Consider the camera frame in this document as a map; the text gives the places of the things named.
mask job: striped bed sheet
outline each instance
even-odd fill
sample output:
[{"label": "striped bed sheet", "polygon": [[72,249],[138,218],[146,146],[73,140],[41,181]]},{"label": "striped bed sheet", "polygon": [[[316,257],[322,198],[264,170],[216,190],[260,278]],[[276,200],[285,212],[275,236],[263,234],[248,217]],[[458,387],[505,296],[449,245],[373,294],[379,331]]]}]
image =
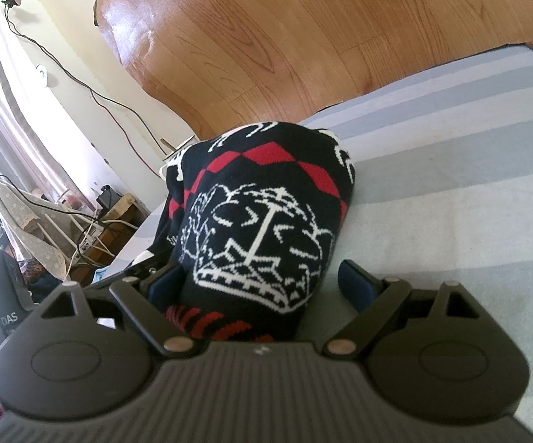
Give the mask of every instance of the striped bed sheet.
[{"label": "striped bed sheet", "polygon": [[[438,66],[303,124],[335,132],[357,177],[298,338],[320,346],[354,317],[336,285],[345,258],[418,288],[461,281],[529,360],[517,416],[533,430],[533,51],[505,47]],[[160,212],[109,271],[147,248]]]}]

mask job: white curtain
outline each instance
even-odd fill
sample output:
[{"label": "white curtain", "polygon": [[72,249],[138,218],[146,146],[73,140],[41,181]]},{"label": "white curtain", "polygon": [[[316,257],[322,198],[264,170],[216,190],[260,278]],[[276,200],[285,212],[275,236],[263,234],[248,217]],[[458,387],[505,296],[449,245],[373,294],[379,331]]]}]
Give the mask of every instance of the white curtain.
[{"label": "white curtain", "polygon": [[0,2],[0,134],[10,144],[23,170],[31,175],[48,199],[56,201],[70,190],[93,208],[29,124],[31,115],[38,109],[31,106],[26,92],[38,86],[38,77],[28,56],[9,31],[2,8]]}]

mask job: mattress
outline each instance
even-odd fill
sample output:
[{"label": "mattress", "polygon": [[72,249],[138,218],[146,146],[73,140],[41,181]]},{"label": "mattress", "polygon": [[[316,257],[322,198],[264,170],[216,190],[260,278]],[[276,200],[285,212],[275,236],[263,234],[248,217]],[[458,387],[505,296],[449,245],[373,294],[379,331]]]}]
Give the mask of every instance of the mattress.
[{"label": "mattress", "polygon": [[[320,346],[354,317],[336,285],[345,258],[418,288],[458,280],[527,356],[517,416],[533,430],[533,52],[505,47],[438,66],[303,124],[338,135],[356,186],[298,339]],[[111,272],[151,243],[161,208]]]}]

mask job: ridged gray surface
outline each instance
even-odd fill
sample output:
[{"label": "ridged gray surface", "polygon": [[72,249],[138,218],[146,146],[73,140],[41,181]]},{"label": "ridged gray surface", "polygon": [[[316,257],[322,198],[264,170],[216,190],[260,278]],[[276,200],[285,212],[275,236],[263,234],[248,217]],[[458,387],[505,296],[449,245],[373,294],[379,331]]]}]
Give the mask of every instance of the ridged gray surface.
[{"label": "ridged gray surface", "polygon": [[7,414],[0,443],[533,443],[512,418],[447,427],[381,400],[359,366],[307,343],[213,343],[165,363],[153,383],[112,413],[72,423]]}]

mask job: knitted sweater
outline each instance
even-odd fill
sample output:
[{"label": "knitted sweater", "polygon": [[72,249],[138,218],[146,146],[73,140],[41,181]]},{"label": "knitted sweater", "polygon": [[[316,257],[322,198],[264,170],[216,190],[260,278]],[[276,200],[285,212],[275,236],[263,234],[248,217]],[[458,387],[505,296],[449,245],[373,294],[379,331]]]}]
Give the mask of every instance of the knitted sweater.
[{"label": "knitted sweater", "polygon": [[170,196],[145,252],[172,248],[179,264],[149,301],[194,338],[291,340],[353,182],[331,133],[291,123],[251,124],[187,148],[168,165]]}]

